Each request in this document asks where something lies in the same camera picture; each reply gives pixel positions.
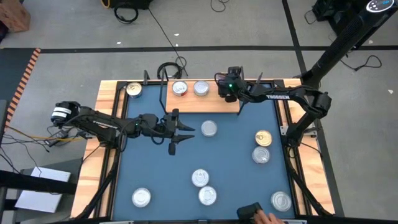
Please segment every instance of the tin can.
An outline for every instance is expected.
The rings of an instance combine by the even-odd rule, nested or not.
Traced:
[[[197,187],[204,187],[209,182],[209,173],[203,169],[195,170],[192,174],[192,183]]]
[[[138,208],[143,208],[147,206],[150,202],[150,192],[146,188],[138,188],[132,194],[132,202]]]
[[[205,121],[201,124],[201,133],[206,137],[213,137],[217,133],[217,124],[214,121]]]
[[[142,86],[140,83],[130,83],[126,87],[127,94],[133,99],[136,99],[142,95]]]
[[[183,96],[187,93],[188,85],[184,81],[174,82],[172,85],[173,93],[176,96]]]
[[[270,153],[266,147],[258,146],[253,150],[251,157],[257,164],[265,164],[269,161]]]
[[[213,187],[206,186],[202,187],[199,191],[199,201],[206,205],[213,205],[217,199],[217,192]]]
[[[260,130],[256,133],[255,140],[259,146],[267,147],[272,143],[272,136],[269,131]]]
[[[290,197],[285,192],[275,192],[271,196],[271,204],[280,212],[288,211],[292,206]]]
[[[193,85],[193,89],[194,89],[196,95],[206,96],[207,93],[209,92],[210,87],[206,81],[197,81]]]

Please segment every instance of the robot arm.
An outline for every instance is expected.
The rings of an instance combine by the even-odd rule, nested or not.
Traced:
[[[290,146],[299,146],[305,129],[315,119],[323,118],[330,109],[331,98],[328,93],[322,93],[309,86],[294,88],[268,88],[260,84],[260,77],[256,83],[247,82],[241,77],[242,67],[229,67],[228,73],[217,73],[215,82],[218,85],[218,94],[226,102],[236,100],[243,103],[261,103],[265,100],[293,100],[306,112],[297,123],[290,125],[285,141]]]
[[[159,120],[154,114],[141,114],[136,118],[121,119],[95,111],[87,106],[80,106],[74,101],[63,101],[55,105],[51,122],[59,128],[74,126],[98,138],[108,147],[121,147],[123,135],[137,138],[140,135],[151,137],[155,144],[162,144],[165,138],[171,139],[169,154],[175,154],[175,144],[193,138],[193,135],[175,135],[177,129],[194,131],[178,119],[178,109]]]

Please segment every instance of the human hand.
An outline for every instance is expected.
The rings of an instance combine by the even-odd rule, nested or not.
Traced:
[[[254,214],[255,224],[284,224],[282,220],[278,219],[274,214],[270,213],[269,216],[262,210],[257,210]]]

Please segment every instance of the orange and black tape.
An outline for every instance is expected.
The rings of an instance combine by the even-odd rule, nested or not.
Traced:
[[[17,109],[19,100],[21,100],[22,94],[25,90],[27,82],[29,81],[30,75],[32,74],[32,71],[33,71],[33,68],[35,67],[36,61],[39,58],[40,51],[41,51],[41,49],[35,49],[33,51],[32,56],[30,56],[30,60],[29,60],[28,64],[26,65],[24,75],[22,76],[21,80],[19,81],[17,90],[15,91],[14,96],[12,97],[12,100],[10,102],[10,105],[8,106],[6,126],[10,125],[12,116],[14,115],[15,110]]]

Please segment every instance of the cardboard box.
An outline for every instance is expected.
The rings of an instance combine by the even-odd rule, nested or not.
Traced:
[[[0,21],[12,32],[27,31],[30,14],[18,0],[0,0]]]

